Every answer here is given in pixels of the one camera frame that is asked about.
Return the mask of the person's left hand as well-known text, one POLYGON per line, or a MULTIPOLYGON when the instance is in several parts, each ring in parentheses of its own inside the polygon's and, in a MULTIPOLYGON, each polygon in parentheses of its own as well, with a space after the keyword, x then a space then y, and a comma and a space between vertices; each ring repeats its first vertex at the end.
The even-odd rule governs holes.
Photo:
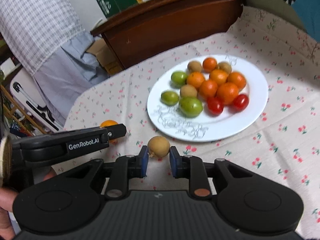
MULTIPOLYGON (((56 176, 56 172, 52 167, 39 168, 33 172, 33 182, 37 184, 54 176, 56 176)), ((12 206, 16 196, 17 192, 1 187, 1 239, 13 239, 16 235, 9 216, 9 213, 12 212, 12 206)))

